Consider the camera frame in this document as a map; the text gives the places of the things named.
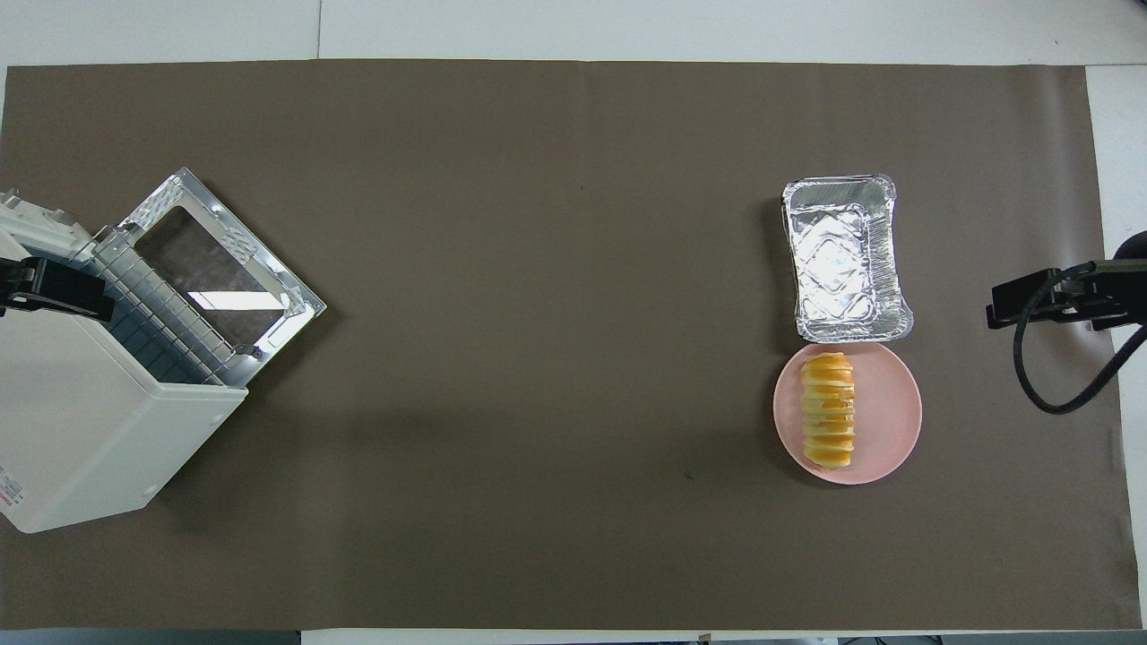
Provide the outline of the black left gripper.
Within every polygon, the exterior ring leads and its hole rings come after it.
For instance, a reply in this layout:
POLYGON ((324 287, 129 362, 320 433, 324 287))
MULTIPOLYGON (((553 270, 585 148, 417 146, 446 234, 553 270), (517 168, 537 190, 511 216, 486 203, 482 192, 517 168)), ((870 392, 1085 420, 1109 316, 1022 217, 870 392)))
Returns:
POLYGON ((8 311, 52 311, 111 322, 116 301, 107 282, 62 262, 42 257, 0 257, 0 317, 8 311))

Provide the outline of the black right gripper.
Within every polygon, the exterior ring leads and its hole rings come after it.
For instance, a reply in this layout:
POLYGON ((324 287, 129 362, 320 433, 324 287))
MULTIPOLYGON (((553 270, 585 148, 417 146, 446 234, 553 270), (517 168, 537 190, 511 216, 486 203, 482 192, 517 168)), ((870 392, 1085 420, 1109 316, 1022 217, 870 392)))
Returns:
POLYGON ((1147 231, 1128 238, 1111 261, 1043 269, 999 283, 990 295, 990 331, 1017 325, 1033 295, 1039 298, 1029 322, 1089 322, 1093 331, 1147 326, 1147 231))

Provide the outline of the aluminium foil tray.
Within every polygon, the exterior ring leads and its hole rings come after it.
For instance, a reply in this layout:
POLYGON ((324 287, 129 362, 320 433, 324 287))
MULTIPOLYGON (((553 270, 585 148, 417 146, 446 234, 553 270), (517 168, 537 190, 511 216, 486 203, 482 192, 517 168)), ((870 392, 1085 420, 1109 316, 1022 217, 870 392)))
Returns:
POLYGON ((844 344, 910 335, 915 314, 894 254, 892 179, 882 173, 804 178, 787 184, 781 199, 799 336, 844 344))

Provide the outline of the sliced yellow bread loaf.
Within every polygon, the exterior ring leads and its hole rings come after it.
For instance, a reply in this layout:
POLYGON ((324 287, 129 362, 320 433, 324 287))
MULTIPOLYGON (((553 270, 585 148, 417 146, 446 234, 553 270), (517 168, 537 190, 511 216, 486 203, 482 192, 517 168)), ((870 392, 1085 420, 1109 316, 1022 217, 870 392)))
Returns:
POLYGON ((821 469, 851 464, 856 440, 853 366, 842 352, 821 352, 799 367, 804 453, 821 469))

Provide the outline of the cream white toaster oven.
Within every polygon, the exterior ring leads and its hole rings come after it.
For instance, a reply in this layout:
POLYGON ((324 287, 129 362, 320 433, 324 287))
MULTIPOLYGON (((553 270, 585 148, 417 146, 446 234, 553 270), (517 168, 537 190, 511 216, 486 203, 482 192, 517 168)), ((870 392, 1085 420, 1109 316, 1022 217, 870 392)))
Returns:
POLYGON ((0 193, 0 261, 44 258, 104 282, 107 322, 6 306, 0 314, 0 514, 40 533, 142 510, 245 401, 219 383, 145 297, 175 294, 149 274, 123 281, 91 234, 0 193))

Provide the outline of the glass oven door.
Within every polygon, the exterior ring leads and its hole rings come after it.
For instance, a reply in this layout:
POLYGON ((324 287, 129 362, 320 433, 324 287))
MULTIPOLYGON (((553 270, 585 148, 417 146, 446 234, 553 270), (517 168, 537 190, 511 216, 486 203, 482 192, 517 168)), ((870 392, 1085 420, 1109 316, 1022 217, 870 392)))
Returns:
POLYGON ((161 305, 226 367, 270 362, 327 304, 189 168, 180 168, 114 227, 139 269, 173 294, 161 305))

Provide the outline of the pink round plate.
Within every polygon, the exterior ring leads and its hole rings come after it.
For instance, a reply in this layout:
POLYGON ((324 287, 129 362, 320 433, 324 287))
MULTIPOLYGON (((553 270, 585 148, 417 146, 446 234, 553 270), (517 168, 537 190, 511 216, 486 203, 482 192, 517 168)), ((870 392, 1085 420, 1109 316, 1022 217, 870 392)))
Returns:
POLYGON ((910 368, 880 343, 811 344, 791 355, 772 393, 772 419, 791 461, 833 485, 871 485, 910 457, 922 421, 920 391, 910 368), (799 368, 816 355, 843 353, 855 367, 859 393, 851 461, 828 469, 807 458, 799 409, 799 368))

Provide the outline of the brown table mat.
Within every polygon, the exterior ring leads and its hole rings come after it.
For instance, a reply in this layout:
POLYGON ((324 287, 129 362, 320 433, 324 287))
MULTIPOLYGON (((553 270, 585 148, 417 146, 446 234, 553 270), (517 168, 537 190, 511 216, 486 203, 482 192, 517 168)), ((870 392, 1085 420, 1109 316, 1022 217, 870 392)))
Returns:
POLYGON ((189 168, 328 309, 146 510, 0 529, 3 625, 1136 629, 1119 396, 1044 414, 990 289, 1103 252, 1080 68, 11 68, 0 186, 97 228, 189 168), (884 173, 923 427, 772 421, 780 196, 884 173))

